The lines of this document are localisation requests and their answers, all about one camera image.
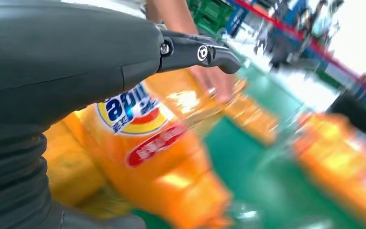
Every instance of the screw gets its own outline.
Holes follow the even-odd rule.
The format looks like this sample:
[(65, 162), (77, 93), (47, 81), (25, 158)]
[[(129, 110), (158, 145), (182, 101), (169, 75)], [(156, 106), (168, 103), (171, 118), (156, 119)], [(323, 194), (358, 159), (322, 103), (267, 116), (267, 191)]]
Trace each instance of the screw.
[(161, 45), (161, 54), (162, 55), (166, 55), (166, 54), (168, 54), (170, 52), (170, 47), (169, 47), (169, 45), (168, 44), (166, 44), (166, 43), (163, 43), (162, 45)]

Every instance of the blurred orange package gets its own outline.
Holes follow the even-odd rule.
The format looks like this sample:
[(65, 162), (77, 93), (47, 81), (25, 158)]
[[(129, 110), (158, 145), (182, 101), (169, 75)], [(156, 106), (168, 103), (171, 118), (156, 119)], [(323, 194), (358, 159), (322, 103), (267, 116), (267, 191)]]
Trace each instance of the blurred orange package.
[(293, 142), (301, 165), (351, 212), (366, 221), (366, 141), (345, 117), (308, 114)]
[(178, 229), (222, 221), (230, 193), (200, 140), (143, 83), (75, 114), (79, 139), (126, 199)]

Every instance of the prosthetic hand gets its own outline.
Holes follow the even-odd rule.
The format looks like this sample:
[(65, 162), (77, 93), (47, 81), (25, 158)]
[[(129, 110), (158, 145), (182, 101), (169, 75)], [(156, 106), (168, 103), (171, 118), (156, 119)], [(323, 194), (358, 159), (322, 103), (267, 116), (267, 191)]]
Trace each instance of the prosthetic hand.
[(123, 13), (0, 0), (0, 229), (145, 228), (135, 216), (98, 221), (52, 201), (42, 133), (156, 72), (195, 64), (239, 69), (211, 39)]

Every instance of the red label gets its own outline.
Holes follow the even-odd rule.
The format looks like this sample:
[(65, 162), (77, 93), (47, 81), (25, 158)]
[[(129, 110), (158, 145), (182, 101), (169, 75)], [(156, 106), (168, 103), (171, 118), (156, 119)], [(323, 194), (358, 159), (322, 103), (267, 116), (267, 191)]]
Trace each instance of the red label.
[(187, 131), (186, 126), (178, 124), (152, 136), (127, 154), (126, 163), (129, 167), (137, 167), (144, 161), (154, 157), (156, 153), (168, 149)]

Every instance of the bottle label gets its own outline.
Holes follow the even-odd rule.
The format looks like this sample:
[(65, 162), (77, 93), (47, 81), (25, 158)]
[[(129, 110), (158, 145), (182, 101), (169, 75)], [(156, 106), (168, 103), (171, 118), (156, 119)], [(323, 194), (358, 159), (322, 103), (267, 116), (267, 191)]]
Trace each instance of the bottle label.
[(141, 83), (98, 103), (97, 111), (115, 134), (150, 135), (167, 122), (159, 110), (159, 101), (151, 98)]
[(150, 137), (127, 154), (125, 163), (128, 167), (137, 167), (154, 157), (158, 152), (168, 149), (186, 133), (184, 124), (177, 124)]

